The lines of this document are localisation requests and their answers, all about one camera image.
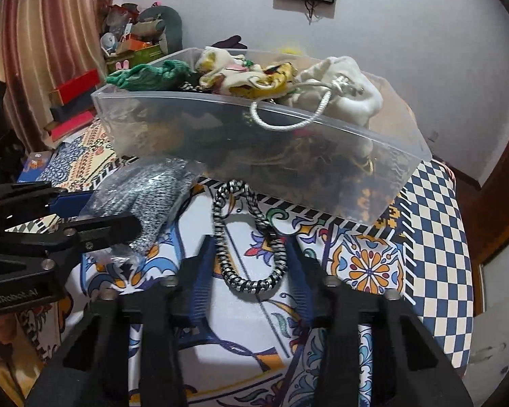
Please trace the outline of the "grey knit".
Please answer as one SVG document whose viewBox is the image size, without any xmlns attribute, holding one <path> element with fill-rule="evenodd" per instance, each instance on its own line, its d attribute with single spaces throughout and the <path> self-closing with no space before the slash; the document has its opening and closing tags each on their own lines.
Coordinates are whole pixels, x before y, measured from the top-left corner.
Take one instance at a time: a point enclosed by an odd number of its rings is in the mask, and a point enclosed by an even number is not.
<svg viewBox="0 0 509 407">
<path fill-rule="evenodd" d="M 123 166 L 93 192 L 80 219 L 133 214 L 140 235 L 130 243 L 117 243 L 94 252 L 101 264 L 138 264 L 150 251 L 165 226 L 173 221 L 190 188 L 202 174 L 201 163 L 173 157 L 148 156 Z"/>
</svg>

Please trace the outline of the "green knitted cloth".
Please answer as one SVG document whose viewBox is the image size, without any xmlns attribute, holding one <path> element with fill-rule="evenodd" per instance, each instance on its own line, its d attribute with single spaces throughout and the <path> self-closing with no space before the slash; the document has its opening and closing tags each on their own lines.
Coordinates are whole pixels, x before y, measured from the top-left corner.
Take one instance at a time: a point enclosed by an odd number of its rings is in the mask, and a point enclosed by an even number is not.
<svg viewBox="0 0 509 407">
<path fill-rule="evenodd" d="M 192 74 L 186 62 L 165 60 L 160 66 L 143 63 L 115 71 L 106 77 L 106 83 L 128 91 L 162 91 L 183 84 Z"/>
</svg>

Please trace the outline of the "colourful printed cloth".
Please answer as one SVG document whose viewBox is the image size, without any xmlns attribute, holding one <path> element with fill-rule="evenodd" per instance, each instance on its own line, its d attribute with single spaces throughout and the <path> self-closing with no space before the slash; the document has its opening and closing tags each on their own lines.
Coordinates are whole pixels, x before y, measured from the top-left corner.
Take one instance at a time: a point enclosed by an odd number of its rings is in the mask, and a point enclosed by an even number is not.
<svg viewBox="0 0 509 407">
<path fill-rule="evenodd" d="M 291 62 L 263 67 L 243 55 L 232 56 L 224 49 L 210 46 L 201 53 L 195 70 L 201 74 L 202 89 L 250 100 L 285 96 L 297 75 Z"/>
</svg>

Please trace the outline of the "white drawstring pouch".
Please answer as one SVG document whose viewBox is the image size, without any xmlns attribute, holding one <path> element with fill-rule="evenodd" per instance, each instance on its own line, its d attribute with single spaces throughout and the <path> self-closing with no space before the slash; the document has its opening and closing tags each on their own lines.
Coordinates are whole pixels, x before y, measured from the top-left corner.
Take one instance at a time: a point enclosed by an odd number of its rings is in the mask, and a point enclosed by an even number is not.
<svg viewBox="0 0 509 407">
<path fill-rule="evenodd" d="M 349 56 L 328 57 L 299 72 L 279 98 L 285 106 L 310 111 L 310 117 L 291 125 L 269 124 L 259 117 L 257 111 L 258 104 L 268 99 L 268 96 L 263 96 L 250 105 L 249 115 L 253 122 L 268 131 L 295 131 L 327 115 L 358 127 L 367 127 L 383 106 L 379 89 Z"/>
</svg>

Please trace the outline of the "patterned patchwork tablecloth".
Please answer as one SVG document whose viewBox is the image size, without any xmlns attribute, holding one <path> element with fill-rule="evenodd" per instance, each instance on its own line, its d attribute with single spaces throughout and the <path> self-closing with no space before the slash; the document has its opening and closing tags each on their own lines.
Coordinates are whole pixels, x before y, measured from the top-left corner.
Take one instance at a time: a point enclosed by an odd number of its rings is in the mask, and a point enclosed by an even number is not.
<svg viewBox="0 0 509 407">
<path fill-rule="evenodd" d="M 147 257 L 131 267 L 75 267 L 63 301 L 22 312 L 19 323 L 42 361 L 51 358 L 85 305 L 101 289 L 145 289 L 177 270 L 211 231 L 217 183 L 200 179 L 178 219 Z M 306 210 L 272 197 L 260 207 L 279 230 L 296 237 L 305 254 L 355 289 L 397 289 L 412 304 L 459 372 L 469 361 L 473 279 L 455 178 L 443 163 L 422 163 L 381 219 L 371 226 Z M 220 275 L 212 281 L 205 324 L 180 333 L 188 398 L 194 406 L 304 406 L 314 394 L 323 334 L 306 329 L 287 286 L 243 302 Z"/>
</svg>

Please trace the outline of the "brown wooden door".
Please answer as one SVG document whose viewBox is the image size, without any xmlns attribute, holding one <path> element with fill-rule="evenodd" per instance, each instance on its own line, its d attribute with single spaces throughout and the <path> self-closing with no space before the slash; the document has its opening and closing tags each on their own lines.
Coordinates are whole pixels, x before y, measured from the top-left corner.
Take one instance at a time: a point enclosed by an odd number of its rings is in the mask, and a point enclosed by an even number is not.
<svg viewBox="0 0 509 407">
<path fill-rule="evenodd" d="M 470 258 L 485 264 L 509 244 L 509 141 L 483 184 L 458 169 L 453 172 Z"/>
</svg>

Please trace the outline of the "striped pink curtain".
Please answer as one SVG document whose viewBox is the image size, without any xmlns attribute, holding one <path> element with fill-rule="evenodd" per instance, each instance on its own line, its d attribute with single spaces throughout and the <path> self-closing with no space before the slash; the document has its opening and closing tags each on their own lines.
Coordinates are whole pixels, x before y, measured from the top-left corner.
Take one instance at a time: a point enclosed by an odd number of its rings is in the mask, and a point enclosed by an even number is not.
<svg viewBox="0 0 509 407">
<path fill-rule="evenodd" d="M 0 0 L 0 80 L 5 117 L 28 152 L 44 149 L 49 94 L 67 81 L 106 73 L 100 33 L 113 0 Z"/>
</svg>

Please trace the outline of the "green storage box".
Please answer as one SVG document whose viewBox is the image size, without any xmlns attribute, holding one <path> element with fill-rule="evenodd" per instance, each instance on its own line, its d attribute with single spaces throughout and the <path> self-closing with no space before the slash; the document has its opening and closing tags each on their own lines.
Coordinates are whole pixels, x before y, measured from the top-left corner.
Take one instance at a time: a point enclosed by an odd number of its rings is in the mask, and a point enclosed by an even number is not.
<svg viewBox="0 0 509 407">
<path fill-rule="evenodd" d="M 106 58 L 106 68 L 109 74 L 118 70 L 128 70 L 136 65 L 153 62 L 164 57 L 164 53 L 159 45 L 154 45 L 138 51 L 129 51 L 112 55 Z"/>
</svg>

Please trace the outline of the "grey green plush toy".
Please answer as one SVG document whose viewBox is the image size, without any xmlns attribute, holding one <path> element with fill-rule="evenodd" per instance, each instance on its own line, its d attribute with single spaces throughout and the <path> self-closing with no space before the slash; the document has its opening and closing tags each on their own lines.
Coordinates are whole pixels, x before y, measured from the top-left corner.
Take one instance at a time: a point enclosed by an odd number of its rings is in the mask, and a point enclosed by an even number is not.
<svg viewBox="0 0 509 407">
<path fill-rule="evenodd" d="M 183 22 L 170 6 L 153 5 L 138 14 L 131 34 L 160 47 L 164 55 L 179 52 L 183 48 Z"/>
</svg>

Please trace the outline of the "clear plastic storage bin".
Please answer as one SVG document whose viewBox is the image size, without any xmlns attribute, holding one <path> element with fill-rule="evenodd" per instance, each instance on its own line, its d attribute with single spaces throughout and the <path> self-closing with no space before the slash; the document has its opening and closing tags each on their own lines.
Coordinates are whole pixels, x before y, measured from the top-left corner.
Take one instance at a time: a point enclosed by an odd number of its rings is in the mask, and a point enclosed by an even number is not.
<svg viewBox="0 0 509 407">
<path fill-rule="evenodd" d="M 93 93 L 116 153 L 195 161 L 211 178 L 368 224 L 431 158 L 410 107 L 349 56 L 189 48 L 147 71 L 172 63 L 191 80 Z"/>
</svg>

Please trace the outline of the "dark purple jacket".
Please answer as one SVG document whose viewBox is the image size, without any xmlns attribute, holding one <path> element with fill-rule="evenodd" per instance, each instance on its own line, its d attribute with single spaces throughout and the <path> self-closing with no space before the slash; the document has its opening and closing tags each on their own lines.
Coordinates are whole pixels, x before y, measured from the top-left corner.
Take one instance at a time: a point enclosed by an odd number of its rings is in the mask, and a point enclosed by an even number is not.
<svg viewBox="0 0 509 407">
<path fill-rule="evenodd" d="M 219 40 L 212 44 L 213 47 L 219 49 L 247 50 L 248 47 L 242 43 L 240 35 L 232 35 L 225 40 Z"/>
</svg>

